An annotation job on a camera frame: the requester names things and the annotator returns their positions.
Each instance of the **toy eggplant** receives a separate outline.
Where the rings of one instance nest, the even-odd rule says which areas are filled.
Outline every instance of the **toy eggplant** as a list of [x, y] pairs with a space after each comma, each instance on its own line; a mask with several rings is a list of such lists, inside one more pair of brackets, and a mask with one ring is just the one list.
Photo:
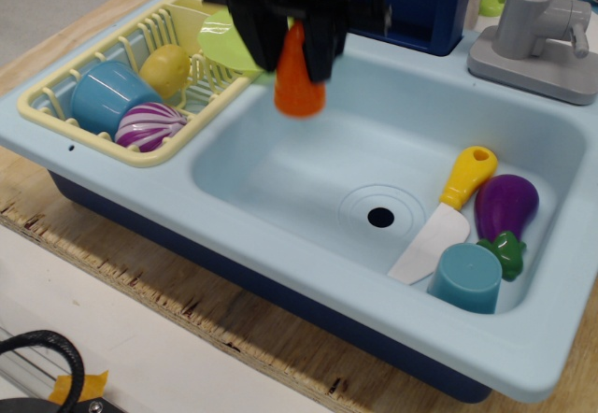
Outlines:
[[496, 255], [503, 279], [515, 280], [523, 271], [523, 229], [534, 218], [539, 196], [534, 185], [515, 175], [490, 179], [477, 193], [476, 228], [480, 246]]

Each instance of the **yellow knife handle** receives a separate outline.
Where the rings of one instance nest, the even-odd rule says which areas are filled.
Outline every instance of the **yellow knife handle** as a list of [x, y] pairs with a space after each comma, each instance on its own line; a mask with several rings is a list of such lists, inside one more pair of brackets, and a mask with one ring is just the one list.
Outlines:
[[452, 167], [440, 202], [461, 210], [477, 188], [490, 179], [497, 166], [494, 153], [484, 147], [463, 150]]

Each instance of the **dish drying rack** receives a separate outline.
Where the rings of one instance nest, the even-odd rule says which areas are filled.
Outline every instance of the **dish drying rack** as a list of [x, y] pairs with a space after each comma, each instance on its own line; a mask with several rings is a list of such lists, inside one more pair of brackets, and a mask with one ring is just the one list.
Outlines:
[[[126, 164], [161, 164], [177, 153], [260, 74], [240, 72], [215, 63], [201, 51], [197, 35], [204, 20], [224, 7], [202, 0], [163, 0], [110, 34], [92, 49], [60, 67], [26, 90], [18, 101], [21, 115], [52, 131], [87, 145]], [[95, 65], [115, 60], [136, 73], [156, 49], [175, 44], [186, 50], [191, 70], [183, 88], [164, 102], [187, 118], [187, 124], [161, 147], [139, 152], [122, 147], [106, 132], [96, 135], [71, 117], [72, 93]]]

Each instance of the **wooden table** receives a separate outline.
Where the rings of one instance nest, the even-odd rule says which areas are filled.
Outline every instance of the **wooden table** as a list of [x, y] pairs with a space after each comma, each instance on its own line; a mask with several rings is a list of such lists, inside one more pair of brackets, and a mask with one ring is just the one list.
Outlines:
[[[6, 65], [0, 69], [0, 94], [147, 1], [111, 0]], [[547, 401], [523, 405], [494, 392], [470, 406], [69, 202], [45, 169], [4, 149], [0, 222], [333, 411], [598, 411], [595, 288], [561, 382]]]

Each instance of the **drain hole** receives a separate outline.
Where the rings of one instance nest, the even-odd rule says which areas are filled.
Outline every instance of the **drain hole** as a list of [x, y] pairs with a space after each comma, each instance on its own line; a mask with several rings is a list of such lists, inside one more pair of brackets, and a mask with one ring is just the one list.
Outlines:
[[388, 228], [394, 222], [394, 215], [386, 207], [376, 207], [367, 214], [367, 220], [377, 228]]

